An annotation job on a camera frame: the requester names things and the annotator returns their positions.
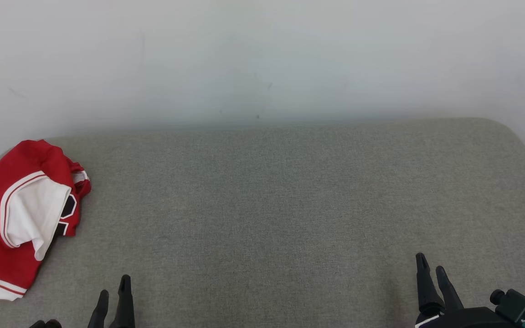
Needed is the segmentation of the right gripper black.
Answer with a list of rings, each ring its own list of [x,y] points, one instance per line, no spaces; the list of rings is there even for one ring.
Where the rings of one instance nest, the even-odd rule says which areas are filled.
[[[513,324],[485,307],[465,308],[443,266],[436,267],[436,278],[443,300],[436,292],[431,268],[423,253],[415,256],[417,301],[421,315],[437,315],[415,324],[415,328],[513,328]]]

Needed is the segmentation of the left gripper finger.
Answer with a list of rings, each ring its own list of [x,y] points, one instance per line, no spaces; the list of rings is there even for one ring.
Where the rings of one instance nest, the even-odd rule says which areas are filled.
[[[108,313],[109,292],[106,289],[101,290],[98,302],[94,308],[87,328],[104,328],[104,321]]]
[[[118,297],[117,309],[110,328],[135,328],[133,293],[128,274],[123,275],[120,280]]]

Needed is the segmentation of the red jersey shirt white sleeves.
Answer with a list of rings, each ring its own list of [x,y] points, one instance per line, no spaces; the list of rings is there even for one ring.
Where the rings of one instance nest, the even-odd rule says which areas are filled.
[[[43,172],[0,187],[0,300],[24,297],[52,241],[74,235],[80,197]]]

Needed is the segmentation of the red shorts white stripe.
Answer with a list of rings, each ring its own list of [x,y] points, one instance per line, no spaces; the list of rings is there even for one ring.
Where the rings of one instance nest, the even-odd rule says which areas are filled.
[[[0,235],[10,247],[75,236],[92,189],[79,162],[44,140],[25,140],[0,158]]]

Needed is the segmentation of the grey fabric sofa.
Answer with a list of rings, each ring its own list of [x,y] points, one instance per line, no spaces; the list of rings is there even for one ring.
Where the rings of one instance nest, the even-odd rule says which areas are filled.
[[[415,255],[467,307],[525,294],[525,145],[505,125],[369,125],[50,139],[92,182],[75,237],[0,328],[87,326],[129,274],[137,326],[413,327]]]

